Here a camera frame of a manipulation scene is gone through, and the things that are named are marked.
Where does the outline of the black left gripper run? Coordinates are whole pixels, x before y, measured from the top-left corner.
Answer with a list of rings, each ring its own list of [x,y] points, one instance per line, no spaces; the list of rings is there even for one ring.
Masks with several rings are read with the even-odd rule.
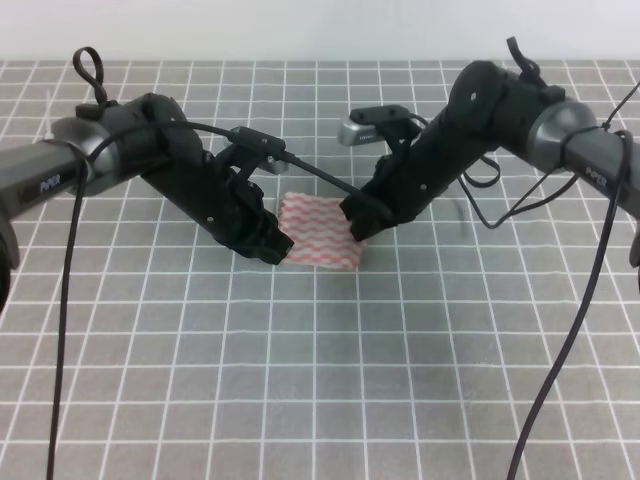
[[[261,190],[239,181],[206,150],[147,173],[144,180],[217,243],[246,258],[280,264],[294,246],[265,209]]]

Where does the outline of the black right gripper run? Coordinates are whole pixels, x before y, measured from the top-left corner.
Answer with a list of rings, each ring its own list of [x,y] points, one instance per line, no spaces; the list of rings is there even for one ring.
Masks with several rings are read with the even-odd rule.
[[[403,156],[391,153],[383,157],[364,188],[370,195],[356,192],[339,204],[350,220],[353,238],[365,241],[415,219],[440,193],[439,160],[436,144],[414,145]]]

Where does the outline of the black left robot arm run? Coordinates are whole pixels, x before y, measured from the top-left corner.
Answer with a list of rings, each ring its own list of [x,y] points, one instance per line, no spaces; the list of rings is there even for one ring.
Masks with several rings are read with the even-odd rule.
[[[74,116],[53,123],[51,138],[1,153],[1,295],[8,295],[20,263],[11,220],[63,192],[95,196],[134,177],[220,245],[278,265],[293,242],[249,178],[285,155],[279,138],[190,122],[163,95],[81,104]]]

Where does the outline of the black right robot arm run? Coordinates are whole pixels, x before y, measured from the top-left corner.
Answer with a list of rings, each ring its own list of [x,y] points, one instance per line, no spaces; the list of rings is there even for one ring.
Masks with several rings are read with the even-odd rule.
[[[639,214],[639,153],[632,153],[622,188],[616,179],[622,139],[597,125],[590,107],[558,86],[532,82],[490,61],[459,74],[447,105],[420,127],[400,105],[354,109],[340,134],[344,145],[383,140],[382,157],[363,193],[384,204],[384,216],[354,196],[341,204],[355,240],[413,221],[483,155],[502,148],[534,168],[566,169],[619,207]]]

